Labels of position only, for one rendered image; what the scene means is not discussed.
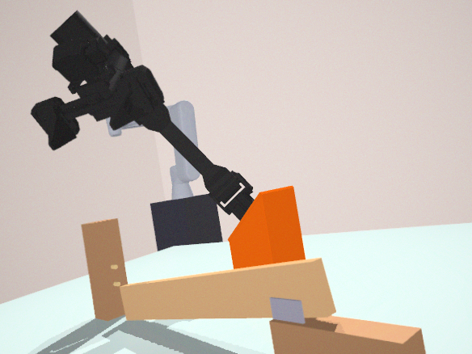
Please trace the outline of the long wooden bed rail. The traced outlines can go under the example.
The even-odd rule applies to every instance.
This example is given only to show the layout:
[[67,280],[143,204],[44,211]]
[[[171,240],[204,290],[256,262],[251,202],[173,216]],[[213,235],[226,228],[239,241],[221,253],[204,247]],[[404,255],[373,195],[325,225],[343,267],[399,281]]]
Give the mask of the long wooden bed rail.
[[127,321],[272,318],[270,297],[301,301],[305,318],[336,312],[322,257],[120,286]]

